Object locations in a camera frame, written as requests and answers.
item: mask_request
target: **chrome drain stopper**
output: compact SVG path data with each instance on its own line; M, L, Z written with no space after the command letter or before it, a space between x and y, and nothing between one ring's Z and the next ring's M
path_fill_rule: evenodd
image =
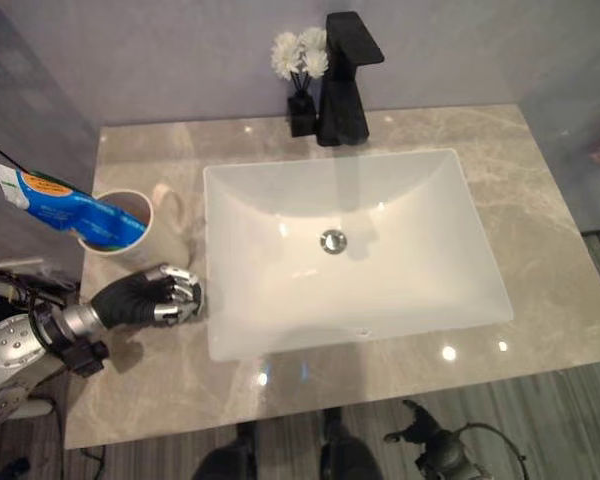
M320 236L320 246L329 255L338 255L347 248L347 237L340 230L327 230Z

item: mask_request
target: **white cup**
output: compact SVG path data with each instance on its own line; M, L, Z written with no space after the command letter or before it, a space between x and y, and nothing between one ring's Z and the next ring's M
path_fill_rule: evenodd
M146 225L144 233L131 245L108 250L82 239L78 239L78 242L91 254L112 260L132 272L163 262L188 268L189 250L182 239L182 199L164 184L157 185L151 196L153 201L137 190L112 190L95 197L101 202L122 208ZM167 197L173 198L176 205L172 221L167 220L164 209Z

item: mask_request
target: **vanity counter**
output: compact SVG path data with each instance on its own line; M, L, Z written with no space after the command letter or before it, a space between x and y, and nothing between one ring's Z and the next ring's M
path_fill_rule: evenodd
M357 147L291 138L284 118L101 131L93 193L166 184L189 215L190 269L205 277L207 165L453 148L504 279L514 320L464 330L215 363L204 321L109 332L111 358L73 377L66 448L182 433L600 361L600 278L514 105L369 112ZM81 296L127 274L87 253ZM451 360L443 350L454 349Z

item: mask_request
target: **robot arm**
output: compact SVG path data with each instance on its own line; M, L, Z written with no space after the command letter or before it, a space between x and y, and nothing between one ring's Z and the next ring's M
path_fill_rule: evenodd
M414 421L404 430L385 435L384 441L397 443L402 439L407 443L424 445L424 452L417 458L416 466L426 480L493 480L493 476L485 467L469 458L460 440L460 434L470 428L483 428L499 435L520 463L522 478L529 479L524 464L526 457L498 429L484 423L468 423L451 432L443 429L425 408L413 400L403 400L402 403L413 412Z
M0 322L0 423L42 380L67 367L87 377L109 356L99 340L117 325L172 326L202 308L198 278L186 270L159 265L121 278L90 303L63 310L42 302L29 314Z

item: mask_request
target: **blue toothpaste tube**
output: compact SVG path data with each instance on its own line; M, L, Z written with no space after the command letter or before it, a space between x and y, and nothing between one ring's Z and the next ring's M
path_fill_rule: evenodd
M66 231L101 248L131 245L146 228L118 207L4 165L0 165L0 187L6 199L18 208L56 230Z

